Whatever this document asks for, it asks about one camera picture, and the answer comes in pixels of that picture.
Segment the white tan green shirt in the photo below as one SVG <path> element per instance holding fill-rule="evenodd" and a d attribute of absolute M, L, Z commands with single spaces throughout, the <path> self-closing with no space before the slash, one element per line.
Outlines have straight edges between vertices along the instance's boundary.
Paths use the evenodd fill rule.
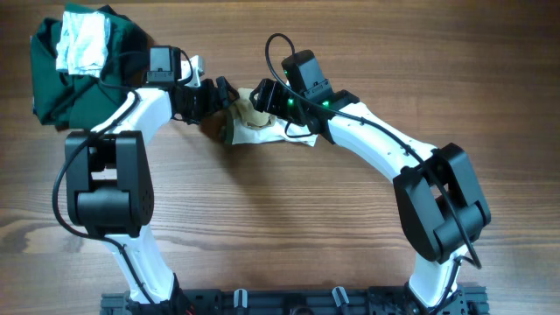
<path fill-rule="evenodd" d="M 309 135 L 307 127 L 301 127 L 275 115 L 259 112 L 249 100 L 250 88 L 237 89 L 239 98 L 225 112 L 226 123 L 220 131 L 225 144 L 266 144 L 274 142 L 301 143 L 313 147 L 317 135 Z"/>

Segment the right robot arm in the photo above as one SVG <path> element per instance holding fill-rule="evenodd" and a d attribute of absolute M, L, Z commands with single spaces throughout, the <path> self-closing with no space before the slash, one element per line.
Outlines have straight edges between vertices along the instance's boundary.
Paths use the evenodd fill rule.
<path fill-rule="evenodd" d="M 406 136 L 375 116 L 346 90 L 334 91 L 314 53 L 282 62 L 285 80 L 262 80 L 250 92 L 255 110 L 305 126 L 372 165 L 395 191 L 402 230 L 416 251 L 405 286 L 410 313 L 437 314 L 459 292 L 462 263 L 479 268 L 473 244 L 491 221 L 480 182 L 466 152 Z"/>

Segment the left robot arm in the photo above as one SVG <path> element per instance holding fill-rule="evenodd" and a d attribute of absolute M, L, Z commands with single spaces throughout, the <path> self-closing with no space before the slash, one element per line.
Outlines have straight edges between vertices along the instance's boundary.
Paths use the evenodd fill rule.
<path fill-rule="evenodd" d="M 146 145 L 171 120 L 199 124 L 239 97 L 224 77 L 202 80 L 199 63 L 168 45 L 152 47 L 146 83 L 105 122 L 66 138 L 66 161 L 52 189 L 58 223 L 103 243 L 128 284 L 132 314 L 192 314 L 193 305 L 166 265 L 151 231 L 154 190 Z"/>

